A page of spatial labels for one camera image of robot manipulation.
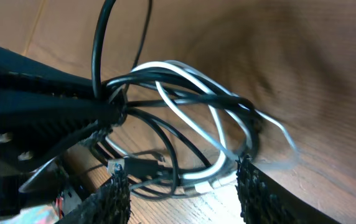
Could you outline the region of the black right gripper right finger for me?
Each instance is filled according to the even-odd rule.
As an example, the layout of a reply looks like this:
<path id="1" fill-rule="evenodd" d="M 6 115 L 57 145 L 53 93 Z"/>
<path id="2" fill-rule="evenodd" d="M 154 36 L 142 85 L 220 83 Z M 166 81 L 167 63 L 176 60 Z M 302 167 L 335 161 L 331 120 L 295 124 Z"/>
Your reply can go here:
<path id="1" fill-rule="evenodd" d="M 237 165 L 236 189 L 244 223 L 337 223 L 278 184 L 249 159 L 238 159 Z"/>

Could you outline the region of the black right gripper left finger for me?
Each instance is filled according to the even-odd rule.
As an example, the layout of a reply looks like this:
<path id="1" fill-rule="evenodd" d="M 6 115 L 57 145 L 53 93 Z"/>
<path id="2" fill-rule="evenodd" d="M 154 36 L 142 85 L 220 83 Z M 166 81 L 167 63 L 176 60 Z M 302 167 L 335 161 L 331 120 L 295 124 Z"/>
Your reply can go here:
<path id="1" fill-rule="evenodd" d="M 91 194 L 59 224 L 127 224 L 131 214 L 128 178 L 121 165 L 110 181 Z"/>

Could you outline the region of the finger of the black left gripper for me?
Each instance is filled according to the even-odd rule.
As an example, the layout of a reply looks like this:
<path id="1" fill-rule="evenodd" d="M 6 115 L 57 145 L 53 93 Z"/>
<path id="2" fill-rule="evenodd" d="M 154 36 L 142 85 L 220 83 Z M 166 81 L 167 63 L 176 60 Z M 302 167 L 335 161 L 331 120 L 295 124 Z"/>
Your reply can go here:
<path id="1" fill-rule="evenodd" d="M 0 88 L 93 100 L 90 79 L 62 72 L 0 47 Z"/>

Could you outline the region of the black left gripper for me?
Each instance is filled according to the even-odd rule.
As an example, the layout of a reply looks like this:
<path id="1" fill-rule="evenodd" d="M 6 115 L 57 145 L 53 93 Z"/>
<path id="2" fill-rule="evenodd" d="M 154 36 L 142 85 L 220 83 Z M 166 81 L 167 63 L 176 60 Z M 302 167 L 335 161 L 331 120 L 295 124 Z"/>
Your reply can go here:
<path id="1" fill-rule="evenodd" d="M 0 88 L 0 220 L 52 203 L 62 176 L 48 170 L 66 136 L 90 123 L 114 126 L 123 105 L 97 100 L 89 86 L 24 91 Z"/>

